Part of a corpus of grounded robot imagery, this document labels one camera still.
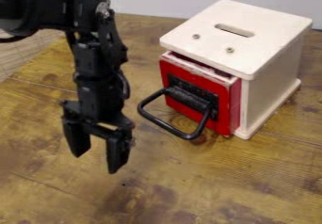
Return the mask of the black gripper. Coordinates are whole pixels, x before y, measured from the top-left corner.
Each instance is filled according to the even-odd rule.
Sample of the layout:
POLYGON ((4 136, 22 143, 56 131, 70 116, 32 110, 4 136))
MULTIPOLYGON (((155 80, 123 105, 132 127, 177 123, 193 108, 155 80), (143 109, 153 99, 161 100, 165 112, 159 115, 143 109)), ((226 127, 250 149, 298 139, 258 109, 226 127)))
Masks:
POLYGON ((122 73, 75 74, 75 101, 63 101, 63 132, 71 152, 79 157, 91 149, 90 135, 108 137, 107 165, 115 174, 127 164, 134 144, 134 122, 122 109, 128 99, 128 82, 122 73))

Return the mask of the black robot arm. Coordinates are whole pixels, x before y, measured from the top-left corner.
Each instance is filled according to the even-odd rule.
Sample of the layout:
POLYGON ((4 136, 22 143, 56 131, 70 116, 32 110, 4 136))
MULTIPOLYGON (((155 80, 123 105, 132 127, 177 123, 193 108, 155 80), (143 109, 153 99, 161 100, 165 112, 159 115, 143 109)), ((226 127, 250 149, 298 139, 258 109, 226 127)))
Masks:
POLYGON ((78 99, 60 103, 71 152, 91 149, 91 137, 106 140, 108 171, 127 164, 134 122, 122 114, 131 89, 120 65, 127 62, 110 0, 0 0, 0 43, 26 39, 42 29, 64 32, 75 57, 78 99))

